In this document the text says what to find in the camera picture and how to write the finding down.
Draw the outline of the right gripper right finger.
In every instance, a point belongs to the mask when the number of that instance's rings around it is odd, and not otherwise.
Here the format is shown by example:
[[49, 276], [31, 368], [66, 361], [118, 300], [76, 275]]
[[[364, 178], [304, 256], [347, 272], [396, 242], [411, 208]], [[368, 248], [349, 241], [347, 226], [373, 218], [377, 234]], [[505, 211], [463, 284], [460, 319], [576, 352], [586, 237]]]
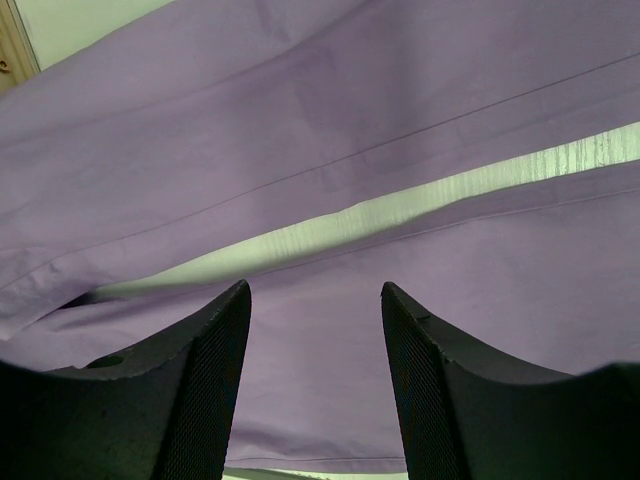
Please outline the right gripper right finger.
[[384, 339], [412, 479], [635, 479], [639, 367], [580, 375], [502, 352], [394, 283]]

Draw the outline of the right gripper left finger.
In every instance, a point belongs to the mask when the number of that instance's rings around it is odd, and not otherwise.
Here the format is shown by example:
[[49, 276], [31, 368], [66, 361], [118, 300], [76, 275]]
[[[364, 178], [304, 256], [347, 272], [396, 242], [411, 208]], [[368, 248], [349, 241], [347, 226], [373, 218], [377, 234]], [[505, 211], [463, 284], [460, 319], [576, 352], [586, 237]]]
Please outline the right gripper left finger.
[[219, 479], [250, 325], [239, 281], [199, 311], [84, 368], [1, 366], [1, 475]]

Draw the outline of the purple trousers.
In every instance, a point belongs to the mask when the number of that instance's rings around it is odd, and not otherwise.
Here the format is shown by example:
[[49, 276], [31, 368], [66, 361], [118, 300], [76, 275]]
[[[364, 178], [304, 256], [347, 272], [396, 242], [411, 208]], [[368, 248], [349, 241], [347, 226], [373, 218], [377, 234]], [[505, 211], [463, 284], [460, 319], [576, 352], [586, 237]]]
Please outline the purple trousers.
[[639, 358], [635, 1], [174, 1], [1, 100], [1, 357], [252, 290], [227, 462], [405, 467], [385, 282], [572, 374]]

